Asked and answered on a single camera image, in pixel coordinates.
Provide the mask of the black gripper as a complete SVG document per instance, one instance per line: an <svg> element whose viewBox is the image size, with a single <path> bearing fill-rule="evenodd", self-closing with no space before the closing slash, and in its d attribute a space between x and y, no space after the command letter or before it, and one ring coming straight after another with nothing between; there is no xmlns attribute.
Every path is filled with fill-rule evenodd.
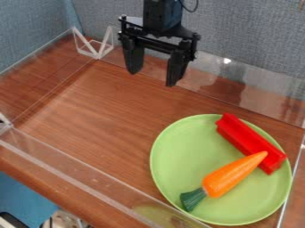
<svg viewBox="0 0 305 228"><path fill-rule="evenodd" d="M166 86L174 86L183 78L190 60L194 61L196 58L196 44L202 38L200 35L191 32L180 24L164 31L146 28L140 17L131 17L124 14L119 17L119 21L121 25L119 40L123 46L127 71L136 74L142 70L144 47L162 53L170 53ZM166 43L159 40L162 37L180 38L188 45Z"/></svg>

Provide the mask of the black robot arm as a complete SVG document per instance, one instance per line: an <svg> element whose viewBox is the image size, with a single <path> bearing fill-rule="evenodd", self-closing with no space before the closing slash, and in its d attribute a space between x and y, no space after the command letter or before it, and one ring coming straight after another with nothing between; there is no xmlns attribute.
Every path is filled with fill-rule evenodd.
<svg viewBox="0 0 305 228"><path fill-rule="evenodd" d="M190 10L183 0L144 0L143 17L121 15L117 33L125 68L136 74L143 68L144 50L168 54L166 86L183 78L188 63L195 60L200 35L180 25L182 12Z"/></svg>

